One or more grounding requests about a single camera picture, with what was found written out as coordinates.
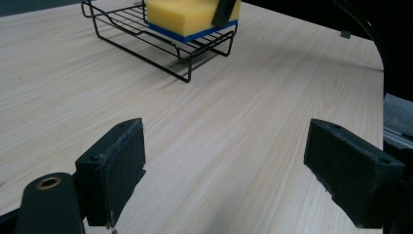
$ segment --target blue sponge layer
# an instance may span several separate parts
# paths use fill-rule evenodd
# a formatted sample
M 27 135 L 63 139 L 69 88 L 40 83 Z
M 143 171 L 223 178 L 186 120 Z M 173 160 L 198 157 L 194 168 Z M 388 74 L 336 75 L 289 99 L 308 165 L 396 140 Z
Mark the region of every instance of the blue sponge layer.
M 179 35 L 179 34 L 176 34 L 176 33 L 174 33 L 174 32 L 171 32 L 171 31 L 169 31 L 169 30 L 166 30 L 166 29 L 164 29 L 164 28 L 162 28 L 162 27 L 160 27 L 160 26 L 157 26 L 157 25 L 155 25 L 155 24 L 152 24 L 152 23 L 150 23 L 150 22 L 149 22 L 148 24 L 149 24 L 149 28 L 152 29 L 152 30 L 154 30 L 154 31 L 157 31 L 157 32 L 159 32 L 159 33 L 161 33 L 161 34 L 164 34 L 164 35 L 166 35 L 167 37 L 170 37 L 170 38 L 172 38 L 172 39 L 174 39 L 174 40 L 176 40 L 176 41 L 179 41 L 179 42 L 182 42 L 182 43 L 187 43 L 187 42 L 193 41 L 193 40 L 195 40 L 195 39 L 198 39 L 198 38 L 200 38 L 200 37 L 208 36 L 209 34 L 211 34 L 211 33 L 213 33 L 213 32 L 219 31 L 219 30 L 224 29 L 224 28 L 227 28 L 227 27 L 229 27 L 229 26 L 236 25 L 237 23 L 238 23 L 238 20 L 237 20 L 237 19 L 234 19 L 234 20 L 232 20 L 232 21 L 229 21 L 229 22 L 228 22 L 225 26 L 223 26 L 223 27 L 217 27 L 217 26 L 215 26 L 215 27 L 209 28 L 209 29 L 204 30 L 204 31 L 197 32 L 197 33 L 195 33 L 195 34 L 192 34 L 192 35 L 189 35 L 189 36 L 186 36 L 186 37 L 181 36 L 181 35 Z

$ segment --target wood grain surface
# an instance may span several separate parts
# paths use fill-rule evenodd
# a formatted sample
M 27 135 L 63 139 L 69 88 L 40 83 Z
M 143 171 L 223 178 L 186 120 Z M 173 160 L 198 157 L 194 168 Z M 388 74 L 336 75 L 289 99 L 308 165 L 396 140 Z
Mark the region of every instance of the wood grain surface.
M 79 5 L 0 18 L 0 214 L 140 117 L 147 174 L 118 233 L 381 233 L 355 228 L 303 155 L 311 118 L 382 146 L 382 69 L 371 41 L 246 3 L 232 54 L 189 84 L 99 40 Z

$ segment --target black object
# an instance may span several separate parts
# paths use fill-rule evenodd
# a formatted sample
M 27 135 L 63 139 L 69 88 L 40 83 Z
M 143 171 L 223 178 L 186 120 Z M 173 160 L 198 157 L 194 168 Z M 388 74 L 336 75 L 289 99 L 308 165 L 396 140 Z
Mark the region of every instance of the black object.
M 0 217 L 0 233 L 83 234 L 90 226 L 114 227 L 145 174 L 141 119 L 113 127 L 76 161 L 76 173 L 30 182 L 21 206 Z
M 44 175 L 24 189 L 16 234 L 83 234 L 78 200 L 72 176 Z
M 154 65 L 185 83 L 191 81 L 192 72 L 195 69 L 195 67 L 193 67 L 194 59 L 199 58 L 206 52 L 213 52 L 223 57 L 228 57 L 231 54 L 234 36 L 237 33 L 238 28 L 238 24 L 236 24 L 232 30 L 220 30 L 184 44 L 178 41 L 169 40 L 167 37 L 149 29 L 144 0 L 142 0 L 141 5 L 107 12 L 94 6 L 91 0 L 82 2 L 81 6 L 84 17 L 93 20 L 94 31 L 99 39 Z M 171 69 L 170 64 L 159 64 L 152 58 L 145 56 L 143 53 L 135 52 L 127 48 L 126 45 L 116 43 L 113 39 L 113 34 L 108 33 L 113 28 L 120 30 L 122 34 L 132 36 L 134 39 L 138 40 L 137 42 L 146 43 L 154 49 L 161 50 L 165 53 L 166 58 L 170 57 L 171 62 L 175 60 L 176 64 L 185 67 L 186 71 L 175 71 L 176 69 Z M 229 41 L 226 52 L 216 48 L 226 41 Z
M 339 125 L 312 119 L 304 164 L 355 226 L 413 233 L 413 177 L 406 173 L 408 161 Z
M 140 120 L 112 128 L 76 161 L 78 185 L 90 226 L 115 226 L 134 187 L 145 174 L 145 148 Z
M 237 0 L 219 0 L 213 15 L 212 24 L 218 27 L 224 27 L 230 20 Z

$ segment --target metal frame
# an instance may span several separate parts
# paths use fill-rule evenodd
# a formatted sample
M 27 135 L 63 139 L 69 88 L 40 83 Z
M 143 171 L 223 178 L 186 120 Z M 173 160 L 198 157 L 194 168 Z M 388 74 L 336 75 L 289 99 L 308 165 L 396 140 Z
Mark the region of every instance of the metal frame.
M 195 58 L 199 57 L 205 52 L 214 52 L 217 55 L 223 57 L 228 57 L 231 54 L 234 36 L 236 35 L 238 29 L 238 24 L 235 24 L 234 26 L 230 27 L 231 29 L 223 29 L 188 43 L 180 43 L 149 29 L 148 21 L 146 19 L 146 8 L 144 0 L 142 0 L 142 3 L 137 6 L 107 12 L 94 6 L 91 0 L 82 2 L 81 6 L 84 17 L 93 20 L 94 30 L 98 38 L 160 68 L 166 73 L 186 83 L 189 83 L 191 81 L 192 72 L 194 71 L 193 61 Z M 187 66 L 187 72 L 178 74 L 168 67 L 157 63 L 156 61 L 137 52 L 134 52 L 126 48 L 125 46 L 114 42 L 108 37 L 102 36 L 100 33 L 100 28 L 103 25 L 110 25 L 116 29 L 121 30 L 122 32 L 125 32 L 126 34 L 129 34 L 130 36 L 138 39 L 143 43 L 151 45 L 154 49 L 156 48 L 165 52 L 166 55 L 175 57 L 177 63 Z M 222 52 L 216 49 L 218 45 L 228 40 L 229 45 L 226 52 Z

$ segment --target screw hole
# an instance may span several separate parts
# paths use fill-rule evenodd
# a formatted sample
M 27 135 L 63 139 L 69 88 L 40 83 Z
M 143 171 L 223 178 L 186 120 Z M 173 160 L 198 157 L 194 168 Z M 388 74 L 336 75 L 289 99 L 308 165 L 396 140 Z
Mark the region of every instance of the screw hole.
M 390 164 L 391 161 L 389 159 L 380 159 L 380 163 L 382 164 Z
M 39 190 L 47 190 L 53 188 L 61 183 L 61 177 L 48 177 L 43 179 L 37 184 L 37 189 Z

